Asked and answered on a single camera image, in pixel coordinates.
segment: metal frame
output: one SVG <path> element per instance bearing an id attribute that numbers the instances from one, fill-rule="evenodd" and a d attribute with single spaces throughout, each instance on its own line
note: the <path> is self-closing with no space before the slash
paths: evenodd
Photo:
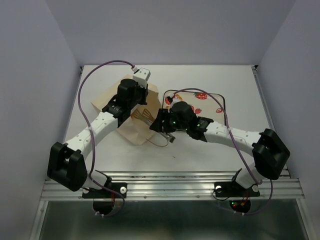
<path id="1" fill-rule="evenodd" d="M 226 172 L 104 172 L 112 177 L 112 182 L 126 182 L 127 201 L 205 201 L 212 197 L 215 182 L 230 181 L 236 173 Z M 291 179 L 284 170 L 281 177 L 273 184 L 274 199 L 300 199 L 303 192 L 298 179 Z M 259 186 L 260 197 L 268 199 L 269 180 Z M 83 199 L 82 190 L 70 191 L 55 181 L 46 181 L 43 187 L 42 201 L 92 201 Z"/>
<path id="2" fill-rule="evenodd" d="M 40 233 L 41 233 L 42 225 L 45 220 L 47 207 L 48 207 L 48 201 L 40 201 L 38 209 L 35 214 L 35 219 L 32 226 L 30 240 L 38 240 L 40 238 Z"/>

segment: gray wall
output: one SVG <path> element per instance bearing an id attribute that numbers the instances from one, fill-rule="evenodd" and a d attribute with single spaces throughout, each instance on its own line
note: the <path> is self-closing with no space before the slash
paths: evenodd
<path id="1" fill-rule="evenodd" d="M 29 239 L 79 66 L 43 0 L 0 5 L 0 235 Z"/>
<path id="2" fill-rule="evenodd" d="M 319 0 L 297 0 L 258 67 L 275 128 L 291 150 L 288 167 L 300 178 L 318 236 L 319 10 Z"/>
<path id="3" fill-rule="evenodd" d="M 257 64 L 294 0 L 46 0 L 80 64 Z"/>

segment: paper bag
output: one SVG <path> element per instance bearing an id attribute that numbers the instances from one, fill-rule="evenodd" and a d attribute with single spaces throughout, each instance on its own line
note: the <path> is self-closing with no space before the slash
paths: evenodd
<path id="1" fill-rule="evenodd" d="M 122 79 L 132 79 L 132 75 L 126 75 Z M 121 80 L 117 81 L 110 88 L 104 91 L 101 95 L 95 98 L 91 104 L 94 109 L 99 113 L 108 104 L 110 99 L 117 94 L 118 85 Z M 138 105 L 136 110 L 140 113 L 147 109 L 153 118 L 157 117 L 158 110 L 161 108 L 161 103 L 158 99 L 158 88 L 149 83 L 148 84 L 148 96 L 146 97 L 147 105 Z M 149 126 L 143 121 L 136 119 L 134 117 L 129 117 L 118 129 L 118 133 L 128 139 L 134 145 L 141 145 L 147 139 L 151 138 L 155 132 L 149 129 Z"/>

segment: strawberry print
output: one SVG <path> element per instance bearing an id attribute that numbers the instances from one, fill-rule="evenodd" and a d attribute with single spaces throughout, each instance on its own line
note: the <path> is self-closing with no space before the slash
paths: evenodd
<path id="1" fill-rule="evenodd" d="M 201 113 L 201 111 L 202 111 L 202 110 L 201 110 L 200 108 L 197 108 L 197 109 L 194 111 L 194 113 L 195 113 L 195 114 L 199 114 L 199 113 Z"/>
<path id="2" fill-rule="evenodd" d="M 164 98 L 164 101 L 165 101 L 165 103 L 166 103 L 167 105 L 170 105 L 170 102 L 169 102 L 169 99 L 168 99 L 167 96 Z"/>
<path id="3" fill-rule="evenodd" d="M 201 99 L 201 100 L 204 100 L 204 99 L 207 99 L 208 96 L 207 94 L 205 93 L 202 93 L 202 92 L 196 92 L 195 94 L 193 94 L 195 98 L 197 99 Z"/>

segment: purple cable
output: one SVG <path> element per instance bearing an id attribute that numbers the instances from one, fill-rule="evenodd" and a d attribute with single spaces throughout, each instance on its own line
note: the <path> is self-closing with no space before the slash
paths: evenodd
<path id="1" fill-rule="evenodd" d="M 91 130 L 91 123 L 90 123 L 87 115 L 85 114 L 84 110 L 83 110 L 82 107 L 81 107 L 80 96 L 81 96 L 81 90 L 82 90 L 85 82 L 87 81 L 87 79 L 90 77 L 90 75 L 91 75 L 93 72 L 95 72 L 96 70 L 98 70 L 99 68 L 101 68 L 101 67 L 103 67 L 103 66 L 106 66 L 106 65 L 108 65 L 108 64 L 112 64 L 112 63 L 124 63 L 124 64 L 128 64 L 128 65 L 131 66 L 132 69 L 135 67 L 135 65 L 133 65 L 132 63 L 130 63 L 130 62 L 128 62 L 128 61 L 124 61 L 124 60 L 112 60 L 112 61 L 107 61 L 107 62 L 105 62 L 105 63 L 102 63 L 101 65 L 99 65 L 99 66 L 95 67 L 93 70 L 91 70 L 91 71 L 87 74 L 87 76 L 85 76 L 85 78 L 83 79 L 82 83 L 80 84 L 79 92 L 78 92 L 78 106 L 79 106 L 79 110 L 80 110 L 80 112 L 82 113 L 82 116 L 83 116 L 83 118 L 84 118 L 84 120 L 85 120 L 85 122 L 86 122 L 86 125 L 87 125 L 88 128 L 89 128 L 90 136 L 91 136 L 91 143 L 92 143 L 92 164 L 91 164 L 91 170 L 90 170 L 90 172 L 89 172 L 89 174 L 88 174 L 89 179 L 90 179 L 92 182 L 94 182 L 96 185 L 98 185 L 100 188 L 102 188 L 102 189 L 104 189 L 104 190 L 106 190 L 106 191 L 108 191 L 108 192 L 110 192 L 110 193 L 113 193 L 113 194 L 118 195 L 118 196 L 123 200 L 123 204 L 121 205 L 121 207 L 120 207 L 120 209 L 119 209 L 118 211 L 116 211 L 116 212 L 114 212 L 114 213 L 111 213 L 111 214 L 108 214 L 108 215 L 106 215 L 106 216 L 104 216 L 104 217 L 111 217 L 111 216 L 114 216 L 114 215 L 116 215 L 117 213 L 119 213 L 119 212 L 124 208 L 126 200 L 125 200 L 125 198 L 124 198 L 120 193 L 118 193 L 118 192 L 116 192 L 116 191 L 113 191 L 113 190 L 111 190 L 111 189 L 109 189 L 109 188 L 101 185 L 101 184 L 98 183 L 96 180 L 94 180 L 93 177 L 92 177 L 92 173 L 93 173 L 93 171 L 94 171 L 95 162 L 96 162 L 96 142 L 95 142 L 94 132 Z"/>
<path id="2" fill-rule="evenodd" d="M 184 89 L 181 89 L 181 90 L 178 90 L 178 91 L 174 92 L 173 94 L 177 94 L 177 93 L 183 92 L 183 91 L 190 91 L 190 90 L 192 90 L 192 91 L 199 91 L 199 92 L 205 93 L 205 94 L 207 94 L 209 97 L 211 97 L 213 100 L 216 101 L 216 103 L 219 105 L 219 107 L 221 108 L 221 110 L 222 110 L 223 113 L 224 113 L 225 125 L 226 125 L 226 127 L 228 128 L 228 130 L 229 130 L 229 129 L 230 129 L 230 126 L 229 126 L 228 116 L 227 116 L 227 113 L 226 113 L 226 111 L 225 111 L 225 108 L 221 105 L 221 103 L 220 103 L 214 96 L 212 96 L 212 94 L 210 94 L 210 93 L 208 93 L 208 92 L 206 92 L 206 91 L 204 91 L 204 90 L 201 90 L 201 89 L 199 89 L 199 88 L 194 88 L 194 87 L 192 87 L 192 88 L 184 88 Z M 252 171 L 250 170 L 250 168 L 249 168 L 249 166 L 248 166 L 248 164 L 247 164 L 244 156 L 242 155 L 242 153 L 241 153 L 241 151 L 240 151 L 240 149 L 239 149 L 239 147 L 238 147 L 238 145 L 237 145 L 237 143 L 236 143 L 235 137 L 234 137 L 234 135 L 232 134 L 231 130 L 229 130 L 229 135 L 230 135 L 230 138 L 231 138 L 232 143 L 233 143 L 233 145 L 234 145 L 234 148 L 235 148 L 236 151 L 238 152 L 239 157 L 241 158 L 241 160 L 242 160 L 245 168 L 246 168 L 247 171 L 249 172 L 249 174 L 250 174 L 250 176 L 252 177 L 252 179 L 255 181 L 256 184 L 258 184 L 258 185 L 262 184 L 262 181 L 259 182 L 259 181 L 256 179 L 256 177 L 254 176 L 254 174 L 252 173 Z"/>

